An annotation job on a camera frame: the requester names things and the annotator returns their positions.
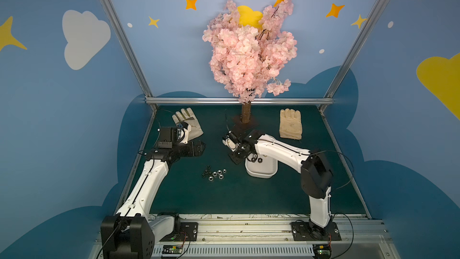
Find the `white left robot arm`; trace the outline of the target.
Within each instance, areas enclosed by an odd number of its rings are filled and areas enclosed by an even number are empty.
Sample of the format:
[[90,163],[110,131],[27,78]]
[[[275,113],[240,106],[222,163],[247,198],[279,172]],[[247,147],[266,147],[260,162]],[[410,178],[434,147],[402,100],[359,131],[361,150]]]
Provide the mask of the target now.
[[158,215],[148,220],[159,187],[173,163],[183,157],[200,157],[206,144],[202,141],[175,143],[172,148],[149,153],[140,178],[115,215],[101,223],[104,259],[149,259],[155,245],[165,237],[180,237],[181,222],[177,214]]

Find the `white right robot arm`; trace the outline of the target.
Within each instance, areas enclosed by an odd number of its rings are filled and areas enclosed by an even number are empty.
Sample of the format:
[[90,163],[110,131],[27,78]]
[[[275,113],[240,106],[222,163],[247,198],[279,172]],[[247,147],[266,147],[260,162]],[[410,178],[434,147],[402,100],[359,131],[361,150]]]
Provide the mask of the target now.
[[231,150],[232,162],[244,163],[252,177],[273,177],[279,163],[294,169],[300,174],[301,188],[310,200],[310,226],[324,230],[330,225],[333,168],[323,153],[291,146],[257,130],[245,137],[230,131],[223,136],[222,142]]

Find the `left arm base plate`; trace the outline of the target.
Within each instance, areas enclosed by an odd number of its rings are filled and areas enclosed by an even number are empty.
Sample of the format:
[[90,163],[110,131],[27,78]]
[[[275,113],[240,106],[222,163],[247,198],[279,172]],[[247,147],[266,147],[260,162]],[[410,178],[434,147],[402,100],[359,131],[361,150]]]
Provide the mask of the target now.
[[161,239],[161,242],[196,242],[199,224],[196,222],[180,223],[180,227]]

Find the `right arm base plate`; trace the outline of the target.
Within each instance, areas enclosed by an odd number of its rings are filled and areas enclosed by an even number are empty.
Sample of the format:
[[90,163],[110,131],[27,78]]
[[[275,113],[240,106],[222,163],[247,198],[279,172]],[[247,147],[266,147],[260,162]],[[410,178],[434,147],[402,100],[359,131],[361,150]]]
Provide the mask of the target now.
[[341,241],[337,224],[332,221],[326,227],[320,227],[298,219],[291,222],[291,231],[294,241]]

